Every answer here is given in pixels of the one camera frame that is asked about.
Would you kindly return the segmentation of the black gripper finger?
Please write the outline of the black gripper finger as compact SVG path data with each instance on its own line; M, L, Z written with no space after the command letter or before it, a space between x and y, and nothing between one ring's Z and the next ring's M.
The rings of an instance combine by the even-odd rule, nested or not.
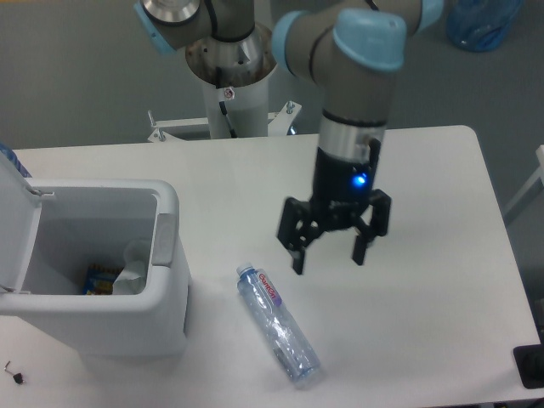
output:
M277 238L292 257L292 269L304 272L306 249L323 234L311 201L287 197L284 201Z
M352 259L361 266L365 262L368 246L377 238L388 233L392 198L382 190L373 190L370 194L369 207L371 219L367 224L362 215L353 217L357 236L354 241Z

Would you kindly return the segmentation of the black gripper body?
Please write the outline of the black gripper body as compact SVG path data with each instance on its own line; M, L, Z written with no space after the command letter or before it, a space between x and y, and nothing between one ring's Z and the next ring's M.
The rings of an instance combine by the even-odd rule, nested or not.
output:
M311 216L321 231L354 227L370 203L376 173L376 157L369 161L345 161L319 148L316 154Z

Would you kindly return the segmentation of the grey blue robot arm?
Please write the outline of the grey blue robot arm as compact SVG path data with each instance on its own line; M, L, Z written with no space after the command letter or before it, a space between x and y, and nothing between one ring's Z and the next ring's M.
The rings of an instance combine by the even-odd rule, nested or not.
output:
M183 50L207 95L215 139L268 133L268 84L275 68L324 92L311 197L285 200L277 236L303 273L322 234L354 229L352 258L388 232L390 197L374 187L397 73L408 37L432 25L441 1L341 1L292 11L273 29L251 1L138 1L135 12L163 54Z

